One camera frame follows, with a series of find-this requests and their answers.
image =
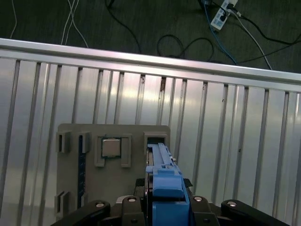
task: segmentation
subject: metal panel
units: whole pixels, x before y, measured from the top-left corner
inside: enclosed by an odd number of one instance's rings
[[[98,70],[90,68],[83,68],[79,73],[75,99],[75,123],[93,123],[98,74]]]
[[[5,142],[7,139],[8,118],[10,102],[12,98],[14,72],[16,61],[11,59],[0,59],[0,175],[2,175],[3,158],[5,152]]]
[[[111,72],[104,71],[102,75],[101,85],[100,85],[100,92],[97,101],[97,124],[105,124],[105,118],[107,114],[107,106],[108,106],[108,99],[110,93],[110,78]]]
[[[23,169],[30,144],[27,132],[31,133],[32,129],[31,105],[34,96],[35,72],[35,62],[21,61],[1,213],[1,217],[12,224],[21,220],[20,214],[23,207],[20,200],[24,198],[22,193],[24,185],[21,182],[26,176]]]
[[[139,83],[140,75],[124,74],[118,124],[135,124]]]
[[[258,193],[258,197],[255,197],[258,199],[255,200],[255,206],[269,215],[272,215],[273,212],[273,205],[267,205],[267,203],[274,201],[284,98],[285,93],[283,91],[269,91],[264,144],[263,149],[260,150],[261,156],[258,158],[259,185],[255,187],[258,189],[255,191]]]
[[[226,176],[227,176],[227,166],[228,166],[228,156],[230,154],[230,142],[231,142],[231,129],[233,124],[233,113],[235,104],[235,86],[228,86],[227,99],[226,102],[226,113],[224,119],[224,128],[222,136],[222,149],[221,149],[221,159],[219,164],[218,181],[216,188],[216,203],[221,203],[224,201],[224,193],[226,186]]]
[[[174,80],[172,78],[166,78],[163,109],[162,109],[162,119],[161,119],[161,125],[164,126],[169,125],[169,116],[170,116],[171,104],[172,104],[171,101],[172,101],[172,92],[173,92],[173,82]]]
[[[57,127],[62,123],[71,123],[73,116],[73,107],[75,99],[75,90],[78,77],[78,68],[70,66],[62,66],[61,72],[58,72],[57,77],[57,96],[54,100],[52,126],[49,131],[50,147],[49,148],[49,165],[46,194],[45,194],[45,209],[54,207],[54,196],[56,195],[56,166],[57,156],[55,152],[55,134]],[[55,220],[54,215],[47,212],[43,215],[43,223],[49,224]]]
[[[203,94],[203,83],[200,81],[187,81],[186,97],[184,105],[184,115],[182,121],[182,137],[180,142],[180,152],[178,165],[185,178],[192,181],[193,164],[198,134],[198,124],[201,113],[201,103]]]
[[[300,142],[293,142],[296,109],[297,94],[291,93],[288,99],[283,160],[281,161],[282,164],[278,166],[281,167],[281,176],[277,206],[275,207],[277,210],[277,218],[288,224],[292,223],[292,196],[294,197],[295,195],[296,174],[298,167],[297,155],[299,154],[300,149]]]
[[[113,72],[106,124],[114,124],[115,110],[116,110],[116,103],[117,103],[117,91],[118,91],[118,84],[119,84],[118,82],[119,82],[119,72]]]
[[[239,154],[239,137],[240,137],[241,124],[243,123],[242,116],[243,116],[243,108],[244,108],[244,94],[245,94],[245,88],[241,86],[237,86],[235,92],[234,109],[233,109],[230,150],[228,155],[226,184],[225,184],[225,191],[224,191],[224,198],[223,198],[224,200],[234,198],[234,191],[235,191],[234,182],[235,182],[235,174],[237,168],[237,159]]]
[[[200,151],[200,159],[196,194],[206,197],[209,202],[212,200],[212,191],[214,189],[223,89],[223,84],[208,83],[201,150],[197,150]]]
[[[177,130],[180,117],[180,106],[182,100],[182,80],[176,79],[174,83],[174,93],[172,97],[172,107],[169,118],[170,127],[170,153],[174,155],[175,143],[177,139]]]
[[[299,74],[3,39],[0,57],[12,58],[0,59],[2,177],[23,179],[13,189],[1,182],[16,200],[3,197],[9,223],[54,222],[54,134],[73,121],[169,125],[170,150],[197,194],[300,224]],[[20,60],[41,62],[35,85],[34,72],[18,77]]]
[[[49,65],[42,63],[37,88],[36,105],[32,126],[32,137],[30,141],[30,153],[28,159],[28,169],[26,175],[26,187],[24,191],[24,204],[22,209],[22,222],[29,222],[31,215],[31,204],[33,202],[33,190],[35,189],[35,179],[37,177],[37,165],[39,155],[39,141],[42,133],[42,120],[45,108],[46,91],[49,78]]]
[[[43,215],[43,207],[45,200],[43,197],[43,184],[46,186],[46,182],[44,182],[44,176],[46,171],[46,162],[48,159],[49,152],[48,143],[50,142],[49,138],[49,131],[51,127],[51,114],[52,114],[52,107],[54,102],[54,93],[55,93],[55,80],[56,80],[56,72],[57,72],[57,65],[50,65],[49,66],[49,75],[48,81],[46,83],[46,87],[44,86],[43,92],[46,92],[45,96],[45,104],[41,104],[41,122],[39,124],[40,128],[40,137],[36,140],[37,143],[32,142],[31,150],[37,148],[37,156],[36,156],[36,163],[37,165],[34,167],[34,176],[33,176],[33,183],[32,189],[30,194],[30,201],[29,201],[29,220],[28,225],[39,225],[39,215]]]
[[[249,88],[246,107],[246,124],[243,134],[240,171],[237,177],[237,198],[252,206],[255,175],[261,131],[264,89]]]
[[[140,125],[157,124],[160,85],[160,77],[150,75],[145,76]]]

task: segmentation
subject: black cable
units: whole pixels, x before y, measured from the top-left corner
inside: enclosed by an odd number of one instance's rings
[[[264,37],[266,40],[269,40],[269,41],[274,41],[274,42],[278,42],[278,43],[281,43],[281,44],[285,44],[285,45],[291,45],[291,44],[294,44],[296,41],[298,41],[298,39],[301,37],[301,33],[299,34],[299,36],[296,38],[295,41],[293,42],[287,42],[287,41],[282,41],[282,40],[277,40],[277,39],[273,39],[273,38],[269,38],[267,37],[259,28],[259,26],[253,22],[252,20],[246,18],[245,16],[241,16],[242,19],[250,22],[251,24],[253,24],[254,27],[256,27],[256,29],[259,31],[259,33],[262,35],[262,37]]]
[[[109,8],[112,7],[112,5],[114,4],[114,1],[115,1],[115,0],[111,0],[111,1],[110,1],[109,5],[108,5]]]
[[[214,1],[212,2],[214,5],[216,5],[218,8],[222,9],[224,11],[224,15],[227,15],[226,10],[219,4],[215,3]]]
[[[161,52],[160,52],[160,49],[159,49],[160,42],[161,42],[164,38],[166,38],[166,37],[171,37],[171,38],[175,39],[175,40],[178,42],[178,44],[179,44],[179,46],[180,46],[180,48],[181,48],[181,52],[180,52],[178,55],[168,55],[167,57],[173,57],[173,58],[182,58],[182,59],[185,59],[185,52],[188,50],[188,48],[189,48],[193,43],[195,43],[195,42],[198,41],[198,40],[206,40],[206,41],[209,42],[209,44],[210,44],[210,46],[211,46],[211,49],[212,49],[211,55],[210,55],[210,57],[209,57],[206,61],[207,61],[207,62],[211,62],[211,61],[212,61],[212,57],[213,57],[213,55],[214,55],[214,46],[213,46],[213,43],[212,43],[208,38],[203,38],[203,37],[196,38],[196,39],[194,39],[193,41],[191,41],[191,42],[184,48],[184,47],[183,47],[183,44],[182,44],[182,42],[181,42],[181,40],[180,40],[178,37],[176,37],[176,36],[174,36],[174,35],[172,35],[172,34],[166,34],[166,35],[163,35],[163,36],[158,40],[158,42],[157,42],[157,53],[158,53],[159,56],[162,56],[162,54],[161,54]]]
[[[121,26],[125,27],[125,28],[131,33],[131,35],[133,36],[133,38],[134,38],[135,41],[136,41],[136,44],[137,44],[137,47],[138,47],[138,51],[139,51],[139,53],[141,54],[141,53],[142,53],[141,47],[140,47],[140,44],[139,44],[138,39],[136,38],[134,32],[133,32],[128,26],[126,26],[124,23],[122,23],[120,20],[118,20],[118,19],[112,14],[112,12],[111,12],[110,9],[109,9],[107,0],[104,0],[104,4],[105,4],[105,6],[106,6],[106,8],[107,8],[107,10],[108,10],[108,12],[109,12],[109,14],[111,15],[111,17],[113,17],[113,19],[114,19],[117,23],[119,23]]]
[[[170,37],[170,38],[175,39],[177,41],[177,43],[179,44],[180,48],[181,48],[181,52],[183,52],[184,46],[183,46],[183,43],[181,42],[181,40],[173,34],[166,34],[166,35],[163,35],[161,38],[159,38],[159,40],[157,42],[157,54],[158,54],[158,56],[160,56],[160,57],[162,56],[162,54],[160,52],[160,49],[159,49],[159,44],[166,37]],[[185,52],[183,52],[182,54],[179,54],[177,56],[176,55],[167,55],[167,57],[172,57],[172,58],[181,58],[181,56],[182,56],[183,59],[185,59]]]
[[[264,56],[259,56],[259,57],[256,57],[256,58],[252,58],[252,59],[249,59],[249,60],[244,60],[244,61],[238,62],[238,65],[239,65],[239,64],[246,63],[246,62],[250,62],[250,61],[253,61],[253,60],[257,60],[257,59],[260,59],[260,58],[263,58],[263,57],[267,57],[267,56],[272,55],[272,54],[274,54],[274,53],[277,53],[277,52],[279,52],[279,51],[281,51],[281,50],[283,50],[283,49],[286,49],[286,48],[288,48],[288,47],[291,47],[291,46],[293,46],[293,45],[296,45],[296,44],[298,44],[298,43],[300,43],[300,42],[301,42],[301,40],[296,41],[296,42],[294,42],[294,43],[291,44],[291,45],[288,45],[288,46],[284,46],[284,47],[282,47],[282,48],[279,48],[279,49],[277,49],[277,50],[275,50],[275,51],[273,51],[273,52],[270,52],[270,53],[268,53],[268,54],[266,54],[266,55],[264,55]]]

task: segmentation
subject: white cable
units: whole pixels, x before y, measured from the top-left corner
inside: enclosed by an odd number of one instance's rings
[[[63,44],[63,41],[64,41],[65,31],[66,31],[66,27],[67,27],[67,24],[68,24],[68,22],[69,22],[70,16],[71,16],[71,11],[69,12],[69,15],[68,15],[68,17],[67,17],[67,20],[66,20],[66,23],[65,23],[65,26],[64,26],[63,36],[62,36],[62,40],[61,40],[61,45]]]
[[[71,12],[71,17],[72,17],[72,23],[73,23],[73,26],[74,26],[74,28],[76,29],[76,31],[79,33],[79,35],[81,36],[81,38],[83,39],[83,41],[84,41],[86,47],[89,48],[89,46],[88,46],[88,44],[87,44],[87,42],[86,42],[84,36],[80,33],[80,31],[78,30],[77,26],[76,26],[75,23],[74,23],[74,15],[73,15],[73,12],[72,12],[71,3],[70,3],[69,0],[67,0],[67,1],[68,1],[69,8],[70,8],[70,12]]]
[[[79,5],[79,0],[77,0],[75,9],[74,9],[74,11],[73,11],[73,14],[75,14],[75,11],[76,11],[76,8],[77,8],[78,5]],[[68,31],[67,31],[67,36],[66,36],[65,45],[67,45],[68,36],[69,36],[69,31],[70,31],[71,26],[72,26],[72,22],[70,23],[69,28],[68,28]]]
[[[267,62],[267,65],[269,67],[269,69],[272,70],[271,65],[269,64],[269,61],[267,59],[267,57],[265,56],[262,48],[260,47],[259,43],[256,41],[256,39],[253,37],[253,35],[248,31],[248,29],[243,25],[243,23],[240,21],[239,17],[236,15],[235,12],[232,11],[232,14],[236,17],[236,19],[239,21],[240,25],[244,28],[244,30],[248,33],[248,35],[253,39],[253,41],[256,43],[256,45],[258,46],[260,52],[262,53],[262,55],[264,56],[265,62]]]
[[[15,26],[14,26],[13,31],[12,31],[11,34],[10,34],[10,37],[9,37],[10,39],[13,37],[13,34],[14,34],[15,29],[16,29],[17,24],[18,24],[18,21],[17,21],[17,15],[16,15],[16,10],[15,10],[15,5],[14,5],[14,0],[11,0],[11,4],[13,5],[13,11],[14,11],[14,15],[15,15]]]

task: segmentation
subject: blue plastic part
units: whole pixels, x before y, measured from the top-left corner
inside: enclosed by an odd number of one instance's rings
[[[152,148],[154,165],[146,167],[146,172],[153,174],[153,196],[176,200],[153,202],[152,225],[188,226],[190,203],[179,167],[164,144],[148,147]]]

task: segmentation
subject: corrugated metal wall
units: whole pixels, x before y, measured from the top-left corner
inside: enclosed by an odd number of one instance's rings
[[[301,86],[204,73],[183,80],[59,59],[0,58],[2,220],[54,222],[59,124],[115,123],[169,125],[170,150],[195,194],[216,204],[239,199],[301,225]]]

